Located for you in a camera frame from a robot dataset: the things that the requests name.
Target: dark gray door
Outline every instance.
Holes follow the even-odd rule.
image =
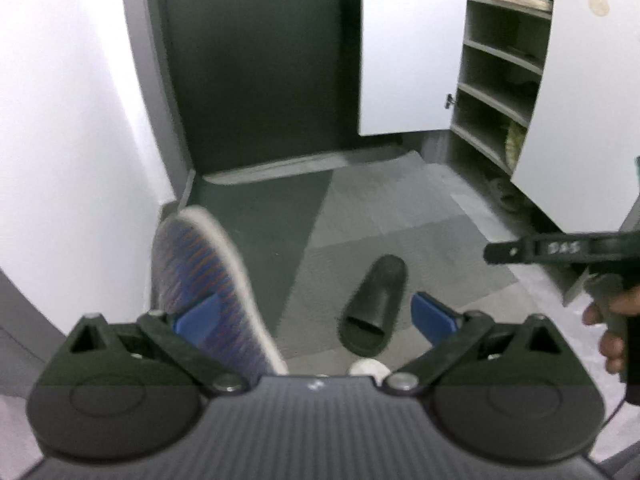
[[[199,173],[381,142],[358,136],[360,0],[164,6],[171,78]]]

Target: floor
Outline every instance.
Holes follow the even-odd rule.
[[[336,152],[321,156],[309,156],[297,160],[265,164],[246,170],[234,170],[209,175],[209,182],[235,184],[255,182],[268,178],[302,174],[309,171],[336,169],[351,164],[362,164],[374,160],[385,160],[398,156],[397,146],[387,146],[356,152]],[[468,166],[444,166],[428,164],[428,171],[439,179],[442,189],[457,203],[489,242],[516,239],[532,234],[527,216],[513,215],[503,211],[492,199],[479,172]],[[527,296],[527,308],[543,312],[561,330],[565,339],[580,358],[585,369],[600,389],[606,402],[607,416],[623,397],[624,388],[617,377],[604,371],[604,359],[598,353],[598,340],[604,327],[585,327],[581,315],[590,299],[581,294],[577,300],[564,306],[564,292],[575,279],[568,269],[542,266],[508,266],[516,277],[516,283],[505,286],[466,308],[478,308],[493,316],[507,316],[514,301]],[[381,361],[397,362],[410,360],[429,348],[429,344],[413,327],[398,331],[390,345],[380,356]],[[293,357],[287,360],[292,373],[309,369],[324,369],[325,373],[344,373],[345,366],[353,359],[344,348],[329,349],[315,354]],[[591,452],[597,462],[640,440],[640,408],[625,404],[600,433]]]
[[[20,397],[0,395],[0,479],[20,478],[42,453],[27,421],[26,402]]]
[[[535,312],[512,272],[484,263],[486,238],[441,188],[417,152],[401,152],[250,183],[199,182],[191,199],[238,246],[262,318],[285,359],[296,359],[295,372],[338,374],[358,358],[338,341],[338,320],[384,254],[408,266],[396,330],[411,329],[410,297],[418,290],[463,310],[506,288],[519,301],[503,309],[501,320],[521,321]],[[402,334],[395,339],[407,341]],[[391,368],[407,361],[397,350],[385,355]],[[316,358],[322,352],[324,361]]]

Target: door frame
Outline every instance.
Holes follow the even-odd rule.
[[[195,176],[168,65],[164,0],[122,0],[151,129],[174,195],[184,203]]]

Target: metal screw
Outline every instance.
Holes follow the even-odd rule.
[[[410,392],[420,385],[420,381],[413,374],[409,374],[407,372],[396,372],[386,378],[386,385],[393,390]]]
[[[221,393],[232,394],[244,389],[244,382],[235,374],[222,374],[216,377],[211,386]]]

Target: cabinet shelf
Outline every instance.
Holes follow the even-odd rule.
[[[534,100],[517,97],[507,89],[497,89],[480,83],[458,83],[458,88],[525,128],[529,127]]]
[[[469,0],[476,4],[485,4],[492,7],[499,7],[500,9],[514,10],[522,14],[528,14],[541,20],[551,20],[551,13],[544,10],[531,9],[530,7],[521,6],[518,4],[512,4],[511,2],[504,2],[501,0]]]
[[[452,132],[466,140],[506,174],[511,175],[512,171],[504,158],[504,136],[497,136],[494,130],[482,124],[465,122],[454,122],[451,125]]]
[[[492,56],[499,57],[500,59],[521,66],[527,70],[531,70],[535,74],[542,75],[542,66],[540,66],[536,62],[530,61],[524,56],[519,56],[518,54],[514,54],[503,48],[480,43],[479,41],[475,40],[467,39],[464,41],[464,44],[470,48],[481,50],[482,52],[486,52],[488,54],[491,54]]]

